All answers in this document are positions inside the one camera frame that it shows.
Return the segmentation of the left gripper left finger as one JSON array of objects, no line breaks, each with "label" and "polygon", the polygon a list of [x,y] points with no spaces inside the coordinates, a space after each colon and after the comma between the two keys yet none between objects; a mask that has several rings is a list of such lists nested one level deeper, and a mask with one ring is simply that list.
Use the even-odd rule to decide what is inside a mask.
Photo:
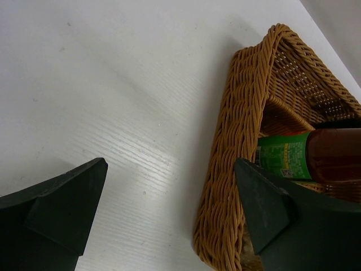
[{"label": "left gripper left finger", "polygon": [[1,270],[75,270],[107,175],[95,158],[1,197]]}]

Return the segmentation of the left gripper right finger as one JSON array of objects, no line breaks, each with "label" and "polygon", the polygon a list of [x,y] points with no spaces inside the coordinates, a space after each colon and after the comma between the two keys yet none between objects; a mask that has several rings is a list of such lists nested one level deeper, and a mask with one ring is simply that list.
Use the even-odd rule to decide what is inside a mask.
[{"label": "left gripper right finger", "polygon": [[254,253],[265,270],[359,270],[360,205],[319,194],[247,159],[234,165]]}]

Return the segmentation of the yellow-capped sauce bottle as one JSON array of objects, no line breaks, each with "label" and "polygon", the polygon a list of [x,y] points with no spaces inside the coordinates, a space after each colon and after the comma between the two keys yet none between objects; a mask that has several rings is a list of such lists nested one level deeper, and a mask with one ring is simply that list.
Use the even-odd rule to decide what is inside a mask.
[{"label": "yellow-capped sauce bottle", "polygon": [[359,128],[263,137],[254,162],[277,176],[317,183],[332,197],[360,203]]}]

